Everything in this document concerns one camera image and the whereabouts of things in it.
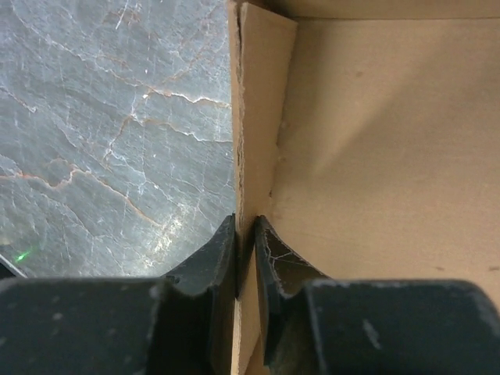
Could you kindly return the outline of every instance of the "marble surface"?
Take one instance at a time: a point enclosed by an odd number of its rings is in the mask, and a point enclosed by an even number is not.
[[[3,0],[0,256],[160,275],[234,211],[224,0]]]

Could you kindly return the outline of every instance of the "black object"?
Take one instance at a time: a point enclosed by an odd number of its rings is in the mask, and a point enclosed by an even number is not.
[[[500,374],[500,319],[474,285],[332,280],[265,217],[253,238],[273,375]],[[164,277],[0,281],[0,375],[229,374],[237,253],[228,216]]]
[[[263,216],[255,250],[272,374],[500,374],[500,320],[475,285],[332,280]]]
[[[234,216],[156,279],[0,282],[0,375],[230,373]]]

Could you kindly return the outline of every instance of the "cardboard box wall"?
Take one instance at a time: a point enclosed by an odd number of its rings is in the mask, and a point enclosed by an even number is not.
[[[228,6],[241,243],[264,214],[333,278],[471,280],[500,306],[500,2],[254,4]],[[252,258],[233,373],[266,373],[258,339]]]

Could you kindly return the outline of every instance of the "countertop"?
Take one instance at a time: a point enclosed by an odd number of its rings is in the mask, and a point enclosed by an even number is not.
[[[234,211],[224,0],[0,5],[0,256],[155,276]]]

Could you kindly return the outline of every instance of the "marble tabletop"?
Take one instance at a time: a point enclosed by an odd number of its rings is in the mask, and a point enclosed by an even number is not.
[[[224,0],[0,5],[0,258],[151,276],[234,211]]]

